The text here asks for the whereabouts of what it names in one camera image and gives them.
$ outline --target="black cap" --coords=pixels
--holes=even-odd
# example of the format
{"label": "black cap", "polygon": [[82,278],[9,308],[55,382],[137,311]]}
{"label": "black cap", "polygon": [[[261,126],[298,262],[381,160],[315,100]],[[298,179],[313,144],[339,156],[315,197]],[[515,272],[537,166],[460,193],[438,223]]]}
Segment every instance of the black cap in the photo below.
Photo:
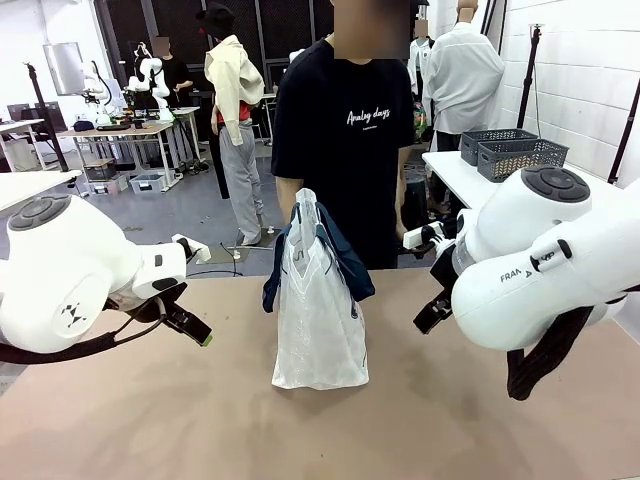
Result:
{"label": "black cap", "polygon": [[224,40],[233,34],[233,22],[236,16],[220,3],[211,2],[206,10],[196,15],[202,29],[218,40]]}

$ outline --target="storage bin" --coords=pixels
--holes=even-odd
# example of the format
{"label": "storage bin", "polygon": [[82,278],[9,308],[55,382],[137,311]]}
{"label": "storage bin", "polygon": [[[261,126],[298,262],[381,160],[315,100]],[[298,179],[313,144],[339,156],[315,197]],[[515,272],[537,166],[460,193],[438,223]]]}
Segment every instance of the storage bin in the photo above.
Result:
{"label": "storage bin", "polygon": [[462,134],[460,150],[462,159],[469,165],[478,165],[478,143],[493,142],[498,140],[527,140],[538,138],[537,135],[519,128],[507,128],[503,130],[476,130]]}
{"label": "storage bin", "polygon": [[116,162],[113,159],[100,160],[99,163],[87,164],[84,167],[84,173],[91,182],[106,182],[118,175]]}
{"label": "storage bin", "polygon": [[117,195],[129,188],[126,175],[120,175],[108,182],[89,182],[85,185],[91,195]]}
{"label": "storage bin", "polygon": [[568,147],[542,139],[482,142],[478,147],[478,173],[493,183],[502,183],[521,168],[562,167],[568,152]]}
{"label": "storage bin", "polygon": [[131,186],[136,194],[162,193],[167,186],[167,179],[160,174],[138,175],[131,179]]}

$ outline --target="black t-shirt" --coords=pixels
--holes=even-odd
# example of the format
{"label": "black t-shirt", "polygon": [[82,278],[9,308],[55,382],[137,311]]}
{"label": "black t-shirt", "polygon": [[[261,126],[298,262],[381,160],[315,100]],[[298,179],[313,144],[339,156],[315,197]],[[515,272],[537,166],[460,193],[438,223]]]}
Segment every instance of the black t-shirt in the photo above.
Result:
{"label": "black t-shirt", "polygon": [[179,106],[188,105],[189,92],[191,91],[191,88],[183,88],[178,92],[178,94],[173,91],[179,83],[191,80],[187,64],[176,57],[173,57],[170,60],[162,59],[162,70],[164,71],[164,81],[171,91],[171,94],[166,99],[167,102],[169,102],[169,106],[177,108]]}
{"label": "black t-shirt", "polygon": [[321,40],[282,79],[272,172],[316,193],[368,269],[392,268],[398,149],[413,137],[406,67],[336,60]]}

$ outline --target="gray pants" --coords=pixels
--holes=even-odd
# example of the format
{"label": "gray pants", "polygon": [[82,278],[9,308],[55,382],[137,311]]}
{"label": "gray pants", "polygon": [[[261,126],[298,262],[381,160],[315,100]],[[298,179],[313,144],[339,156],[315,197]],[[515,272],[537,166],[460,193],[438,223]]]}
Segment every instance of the gray pants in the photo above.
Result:
{"label": "gray pants", "polygon": [[231,206],[244,235],[244,243],[253,244],[260,241],[258,215],[262,216],[264,205],[256,168],[256,140],[250,121],[240,124],[240,133],[242,145],[236,147],[231,142],[227,127],[220,129],[220,157],[227,177]]}

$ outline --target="white bag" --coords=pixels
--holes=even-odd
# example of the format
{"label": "white bag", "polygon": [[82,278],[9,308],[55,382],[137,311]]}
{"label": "white bag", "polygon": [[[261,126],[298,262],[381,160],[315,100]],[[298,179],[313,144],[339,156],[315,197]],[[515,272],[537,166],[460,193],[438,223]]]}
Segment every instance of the white bag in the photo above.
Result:
{"label": "white bag", "polygon": [[316,195],[302,189],[282,258],[278,357],[271,383],[316,390],[369,381],[364,318],[332,249],[316,237]]}

